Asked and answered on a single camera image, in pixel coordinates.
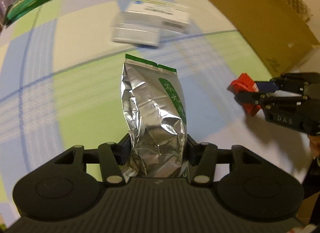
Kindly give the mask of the right hand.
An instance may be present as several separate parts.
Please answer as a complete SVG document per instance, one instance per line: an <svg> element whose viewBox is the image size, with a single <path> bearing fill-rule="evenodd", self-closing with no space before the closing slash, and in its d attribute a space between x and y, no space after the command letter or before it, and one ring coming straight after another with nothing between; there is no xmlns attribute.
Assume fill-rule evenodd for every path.
<svg viewBox="0 0 320 233"><path fill-rule="evenodd" d="M312 136L312 135L308 135L308 138L310 140L309 146L310 146L310 150L312 152L312 155L314 157L319 157L320 155L320 136Z"/></svg>

